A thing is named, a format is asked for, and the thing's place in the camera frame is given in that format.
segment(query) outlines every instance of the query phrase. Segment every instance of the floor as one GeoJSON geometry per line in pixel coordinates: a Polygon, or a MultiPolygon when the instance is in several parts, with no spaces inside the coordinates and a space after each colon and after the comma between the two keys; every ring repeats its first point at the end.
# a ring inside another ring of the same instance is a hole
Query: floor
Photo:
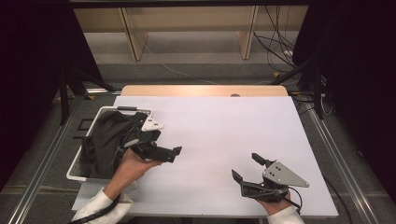
{"type": "MultiPolygon", "coordinates": [[[[272,33],[261,32],[259,35],[271,37],[272,33]]],[[[297,33],[288,32],[287,36],[292,42],[297,33]]],[[[148,48],[140,62],[131,61],[123,34],[86,34],[86,37],[105,82],[117,87],[127,84],[209,84],[208,82],[224,85],[262,85],[274,79],[277,71],[273,67],[290,70],[290,67],[277,57],[269,57],[255,39],[249,59],[242,60],[235,33],[153,33],[149,35],[148,48]]],[[[269,44],[269,40],[264,40],[264,43],[269,44]]],[[[275,51],[281,53],[282,49],[277,48],[275,51]]],[[[297,78],[283,84],[288,90],[294,91],[297,78]]],[[[95,87],[91,83],[86,83],[86,86],[95,87]]],[[[77,105],[79,99],[73,99],[71,92],[70,96],[70,103],[77,105]]],[[[21,221],[13,223],[59,223],[60,220],[67,222],[72,218],[74,212],[71,211],[71,206],[80,184],[68,180],[65,174],[77,153],[80,144],[78,137],[86,133],[79,131],[78,126],[82,119],[93,118],[101,106],[112,105],[115,97],[98,95],[93,99],[81,100],[79,107],[73,110],[74,118],[67,129],[61,130],[64,132],[64,138],[59,146],[52,142],[60,130],[61,120],[61,105],[55,97],[49,108],[48,118],[42,124],[41,132],[37,134],[31,148],[26,151],[7,186],[0,193],[0,223],[8,223],[14,214],[13,211],[23,205],[26,206],[21,221]],[[31,203],[19,204],[28,186],[33,183],[32,180],[38,178],[35,174],[40,171],[43,158],[47,158],[51,152],[55,153],[49,160],[49,168],[41,176],[42,182],[37,194],[33,195],[33,200],[29,201],[31,203]]],[[[296,102],[319,168],[323,176],[334,186],[335,190],[329,185],[329,191],[340,216],[331,219],[305,218],[305,223],[349,223],[347,213],[350,214],[353,223],[394,223],[396,206],[377,181],[365,159],[357,154],[359,149],[349,136],[342,118],[332,113],[325,116],[323,121],[315,122],[311,106],[308,103],[296,102]],[[328,129],[332,137],[330,146],[323,140],[320,127],[328,129]],[[349,179],[344,179],[345,175],[337,168],[332,150],[340,153],[349,172],[349,179]],[[356,189],[350,189],[349,182],[354,182],[358,186],[358,191],[361,191],[363,199],[367,200],[372,209],[370,214],[361,211],[358,203],[361,201],[354,196],[356,189]]],[[[324,106],[326,111],[330,111],[327,107],[330,105],[324,106]]],[[[82,124],[83,128],[88,128],[89,125],[89,122],[82,124]]]]}

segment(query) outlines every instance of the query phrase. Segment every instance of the sleeve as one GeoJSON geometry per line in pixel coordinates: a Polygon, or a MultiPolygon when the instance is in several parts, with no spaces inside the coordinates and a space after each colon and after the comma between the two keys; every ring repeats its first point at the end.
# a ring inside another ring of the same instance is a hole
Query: sleeve
{"type": "Polygon", "coordinates": [[[289,206],[267,218],[269,224],[304,224],[303,220],[292,206],[289,206]]]}
{"type": "MultiPolygon", "coordinates": [[[[72,221],[87,217],[92,215],[100,210],[111,205],[113,201],[111,201],[104,193],[103,189],[101,189],[93,198],[89,199],[84,206],[78,210],[73,217],[72,221]]],[[[95,220],[87,222],[89,224],[112,224],[119,222],[128,212],[128,210],[132,207],[134,202],[128,197],[128,195],[122,193],[120,196],[120,201],[116,205],[116,207],[111,210],[106,215],[99,217],[95,220]]]]}

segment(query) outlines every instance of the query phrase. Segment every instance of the gray carpet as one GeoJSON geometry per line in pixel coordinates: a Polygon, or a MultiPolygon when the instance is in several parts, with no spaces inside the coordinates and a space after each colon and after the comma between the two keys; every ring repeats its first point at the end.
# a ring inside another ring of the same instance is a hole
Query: gray carpet
{"type": "MultiPolygon", "coordinates": [[[[277,64],[276,66],[288,69],[282,64],[277,64]]],[[[170,64],[169,67],[197,79],[209,80],[224,85],[266,83],[273,80],[274,73],[274,70],[268,64],[255,63],[170,64]]],[[[128,84],[205,84],[185,75],[171,73],[158,64],[100,65],[99,68],[104,80],[116,87],[123,87],[128,84]]],[[[295,80],[288,80],[287,83],[292,82],[295,82],[295,80]]],[[[95,87],[91,83],[86,83],[86,86],[95,87]]],[[[287,87],[290,90],[295,90],[295,85],[288,85],[287,87]]],[[[112,105],[114,99],[115,96],[96,96],[93,100],[85,100],[83,102],[71,122],[61,150],[51,165],[42,188],[35,197],[35,201],[24,223],[66,223],[74,215],[70,211],[70,204],[77,196],[79,183],[68,180],[66,173],[80,144],[80,140],[76,140],[74,137],[85,135],[85,131],[78,131],[78,125],[82,119],[93,119],[101,106],[112,105]]],[[[24,188],[32,180],[38,165],[50,146],[53,136],[59,128],[60,111],[60,102],[55,98],[48,112],[48,118],[42,124],[41,132],[37,134],[34,143],[21,159],[18,168],[0,194],[0,223],[7,223],[24,188]]],[[[299,112],[302,113],[304,111],[305,106],[302,105],[299,112]]],[[[357,156],[354,141],[348,135],[347,127],[342,119],[336,115],[330,115],[325,116],[324,120],[337,146],[341,148],[349,168],[378,215],[380,223],[394,223],[394,220],[396,220],[396,207],[382,189],[364,158],[357,156]]],[[[329,152],[325,148],[314,122],[309,116],[309,112],[301,115],[301,122],[304,125],[321,172],[332,182],[337,192],[346,202],[354,223],[362,223],[362,218],[351,200],[340,175],[337,173],[329,152]]],[[[306,223],[348,223],[345,208],[334,191],[331,188],[329,188],[329,191],[340,217],[332,219],[307,218],[304,220],[306,223]]]]}

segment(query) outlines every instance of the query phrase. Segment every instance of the person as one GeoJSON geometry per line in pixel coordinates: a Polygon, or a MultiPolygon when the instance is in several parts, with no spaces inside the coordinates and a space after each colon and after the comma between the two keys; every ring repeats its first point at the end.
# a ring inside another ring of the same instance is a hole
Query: person
{"type": "MultiPolygon", "coordinates": [[[[110,212],[88,223],[111,224],[119,222],[134,204],[128,195],[123,193],[123,190],[143,176],[146,171],[161,164],[160,161],[143,161],[132,150],[126,150],[110,182],[76,212],[72,221],[90,216],[109,207],[120,195],[119,202],[110,212]]],[[[267,211],[270,224],[304,223],[292,206],[284,200],[279,203],[257,202],[267,211]]]]}

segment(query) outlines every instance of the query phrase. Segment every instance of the black strap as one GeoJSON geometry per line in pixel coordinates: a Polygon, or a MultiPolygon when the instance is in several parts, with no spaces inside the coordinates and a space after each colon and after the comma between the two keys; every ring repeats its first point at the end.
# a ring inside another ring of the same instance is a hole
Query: black strap
{"type": "Polygon", "coordinates": [[[100,210],[99,212],[94,213],[94,214],[92,214],[90,216],[83,217],[83,218],[71,221],[71,222],[69,222],[69,224],[82,224],[82,223],[86,223],[86,222],[92,221],[94,219],[97,219],[99,217],[102,217],[105,214],[109,213],[111,210],[113,210],[117,206],[117,204],[119,203],[119,200],[120,200],[120,195],[117,196],[117,198],[113,201],[113,203],[111,205],[109,205],[108,207],[104,208],[103,210],[100,210]]]}

